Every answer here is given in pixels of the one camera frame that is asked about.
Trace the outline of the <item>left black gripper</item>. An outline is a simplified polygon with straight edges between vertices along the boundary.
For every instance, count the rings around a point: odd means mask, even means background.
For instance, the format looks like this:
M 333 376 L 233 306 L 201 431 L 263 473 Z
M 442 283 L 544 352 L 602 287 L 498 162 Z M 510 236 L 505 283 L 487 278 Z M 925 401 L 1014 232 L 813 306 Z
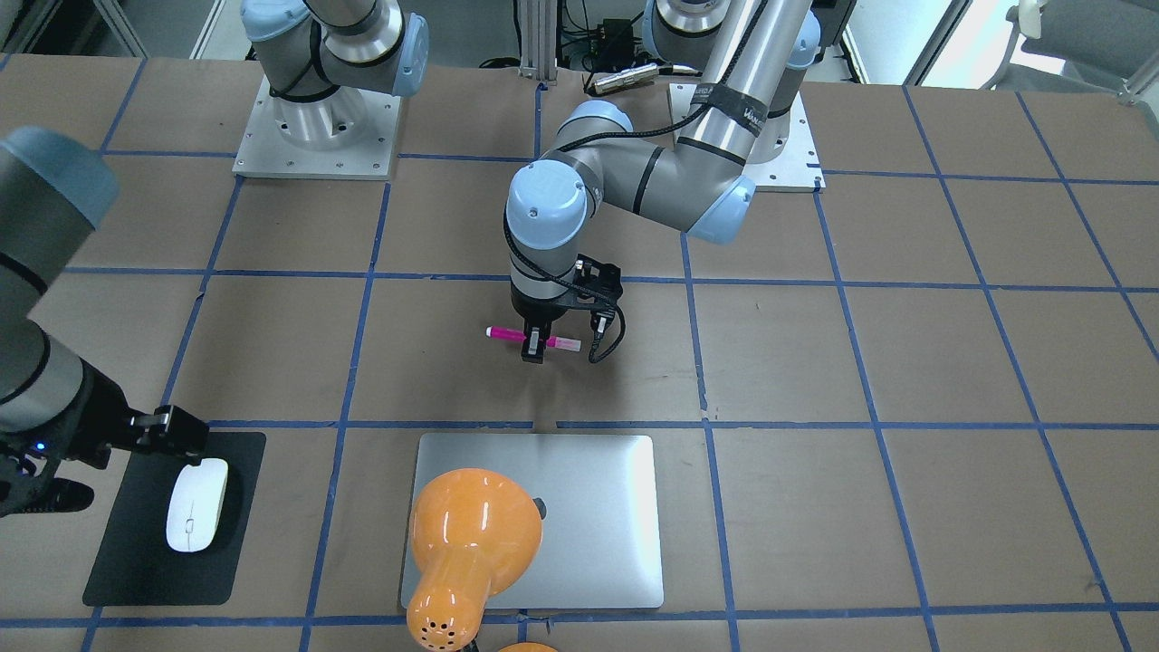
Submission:
M 585 255 L 577 256 L 571 268 L 557 273 L 537 273 L 518 261 L 511 261 L 511 300 L 513 309 L 525 321 L 522 360 L 542 364 L 548 331 L 566 312 L 590 313 L 590 327 L 602 338 L 608 327 L 621 317 L 619 300 L 624 294 L 621 271 Z

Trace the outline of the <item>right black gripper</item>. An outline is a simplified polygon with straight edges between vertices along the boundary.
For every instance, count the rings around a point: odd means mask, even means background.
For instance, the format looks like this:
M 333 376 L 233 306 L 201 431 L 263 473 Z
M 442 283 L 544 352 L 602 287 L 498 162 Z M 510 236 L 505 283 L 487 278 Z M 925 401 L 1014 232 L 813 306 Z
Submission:
M 1 515 L 65 514 L 90 507 L 94 491 L 79 479 L 58 477 L 61 462 L 107 469 L 111 450 L 121 449 L 199 464 L 207 434 L 207 423 L 181 406 L 137 411 L 119 384 L 86 366 L 76 396 L 61 413 L 36 426 L 3 425 Z

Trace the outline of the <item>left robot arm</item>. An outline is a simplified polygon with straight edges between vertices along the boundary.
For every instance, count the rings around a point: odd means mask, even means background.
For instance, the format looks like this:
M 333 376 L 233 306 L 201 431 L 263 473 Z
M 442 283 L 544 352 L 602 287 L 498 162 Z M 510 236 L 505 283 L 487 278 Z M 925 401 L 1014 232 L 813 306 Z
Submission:
M 730 243 L 756 182 L 744 169 L 771 117 L 785 113 L 814 63 L 819 34 L 807 1 L 730 1 L 713 36 L 675 146 L 661 129 L 633 129 L 615 104 L 591 98 L 557 129 L 541 157 L 513 174 L 503 210 L 511 302 L 522 315 L 522 360 L 542 362 L 553 323 L 590 313 L 590 362 L 612 354 L 608 327 L 625 329 L 615 264 L 580 254 L 602 204 L 704 239 Z

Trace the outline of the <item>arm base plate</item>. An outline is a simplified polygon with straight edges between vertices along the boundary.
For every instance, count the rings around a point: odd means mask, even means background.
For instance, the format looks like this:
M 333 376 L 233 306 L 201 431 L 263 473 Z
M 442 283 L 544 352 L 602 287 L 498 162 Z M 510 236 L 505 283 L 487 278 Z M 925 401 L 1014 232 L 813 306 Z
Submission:
M 340 88 L 329 98 L 274 98 L 263 80 L 233 173 L 247 178 L 388 181 L 404 101 Z
M 825 182 L 800 98 L 806 71 L 785 73 L 788 80 L 783 86 L 793 95 L 788 107 L 778 104 L 783 110 L 778 115 L 761 98 L 723 83 L 671 83 L 672 119 L 680 122 L 700 108 L 706 110 L 704 119 L 687 135 L 677 135 L 677 140 L 715 153 L 732 164 L 739 161 L 741 149 L 750 146 L 742 173 L 757 191 L 821 191 Z

